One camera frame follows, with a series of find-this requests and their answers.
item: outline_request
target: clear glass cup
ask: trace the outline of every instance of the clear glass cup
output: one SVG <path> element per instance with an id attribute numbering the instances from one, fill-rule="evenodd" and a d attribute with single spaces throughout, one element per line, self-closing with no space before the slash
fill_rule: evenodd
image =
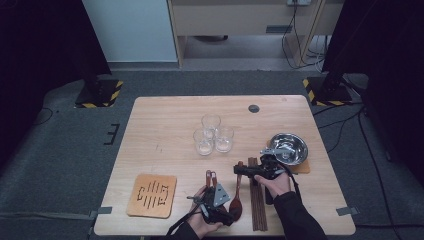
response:
<path id="1" fill-rule="evenodd" d="M 218 152 L 229 152 L 233 147 L 234 130 L 221 126 L 215 132 L 215 149 Z"/>
<path id="2" fill-rule="evenodd" d="M 220 124 L 221 118 L 216 114 L 206 114 L 202 117 L 203 128 L 210 129 L 212 131 L 212 137 Z"/>
<path id="3" fill-rule="evenodd" d="M 207 128 L 199 128 L 193 133 L 196 151 L 202 156 L 209 155 L 214 147 L 214 133 Z"/>

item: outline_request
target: black curtain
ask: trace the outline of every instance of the black curtain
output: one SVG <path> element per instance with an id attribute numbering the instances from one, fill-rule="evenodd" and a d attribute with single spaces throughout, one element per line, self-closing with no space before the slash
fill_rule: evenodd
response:
<path id="1" fill-rule="evenodd" d="M 80 0 L 0 0 L 0 167 L 32 126 L 45 94 L 111 74 Z"/>
<path id="2" fill-rule="evenodd" d="M 424 2 L 345 0 L 324 71 L 364 73 L 362 94 L 387 157 L 424 186 Z"/>
<path id="3" fill-rule="evenodd" d="M 345 0 L 323 71 L 371 74 L 389 51 L 419 0 Z"/>

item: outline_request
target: hand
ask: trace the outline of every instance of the hand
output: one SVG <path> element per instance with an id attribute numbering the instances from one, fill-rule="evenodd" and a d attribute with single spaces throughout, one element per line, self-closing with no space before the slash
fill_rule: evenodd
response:
<path id="1" fill-rule="evenodd" d="M 272 196 L 272 199 L 274 199 L 278 195 L 283 195 L 286 192 L 290 192 L 290 179 L 286 172 L 280 174 L 276 179 L 274 180 L 268 180 L 262 176 L 255 175 L 255 180 L 258 181 L 260 184 L 264 185 L 266 188 L 268 188 L 269 193 Z"/>
<path id="2" fill-rule="evenodd" d="M 204 191 L 206 189 L 206 186 L 203 186 L 199 189 L 199 191 L 196 193 L 195 196 L 202 197 L 204 194 Z M 191 205 L 191 210 L 193 210 L 196 207 L 196 204 L 193 203 Z M 214 224 L 208 224 L 205 222 L 205 219 L 203 219 L 200 207 L 196 209 L 196 212 L 187 220 L 187 223 L 190 224 L 191 228 L 193 228 L 194 232 L 197 234 L 199 239 L 202 239 L 206 234 L 210 232 L 214 232 L 218 230 L 223 223 L 214 223 Z"/>

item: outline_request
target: wooden coaster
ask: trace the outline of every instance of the wooden coaster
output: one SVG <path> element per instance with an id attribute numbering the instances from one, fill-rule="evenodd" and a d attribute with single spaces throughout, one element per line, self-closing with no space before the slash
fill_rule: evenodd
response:
<path id="1" fill-rule="evenodd" d="M 137 176 L 127 207 L 129 216 L 168 218 L 174 200 L 175 176 Z"/>
<path id="2" fill-rule="evenodd" d="M 306 158 L 303 163 L 294 166 L 287 166 L 290 168 L 292 173 L 310 173 L 311 169 L 309 168 L 309 160 Z"/>

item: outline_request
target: wooden table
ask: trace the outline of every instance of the wooden table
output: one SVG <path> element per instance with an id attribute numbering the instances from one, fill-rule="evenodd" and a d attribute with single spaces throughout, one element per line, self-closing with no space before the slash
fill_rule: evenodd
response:
<path id="1" fill-rule="evenodd" d="M 257 105 L 257 113 L 248 110 Z M 228 153 L 196 153 L 195 128 L 206 113 L 221 116 L 222 125 L 235 130 L 233 149 Z M 105 192 L 102 207 L 111 214 L 98 216 L 98 235 L 165 235 L 169 227 L 188 212 L 192 196 L 205 184 L 205 171 L 217 173 L 218 182 L 233 197 L 238 161 L 247 165 L 249 157 L 259 159 L 259 151 L 277 133 L 301 137 L 309 149 L 310 173 L 297 175 L 303 202 L 327 235 L 355 232 L 350 215 L 339 216 L 336 209 L 346 207 L 334 170 L 325 151 L 308 102 L 303 96 L 193 96 L 140 97 L 135 101 L 121 148 Z M 127 204 L 139 174 L 174 175 L 177 186 L 172 212 L 167 219 L 129 217 Z M 252 230 L 249 179 L 242 178 L 241 219 L 222 227 L 211 236 L 273 236 L 283 229 L 273 206 L 266 206 L 268 231 Z"/>

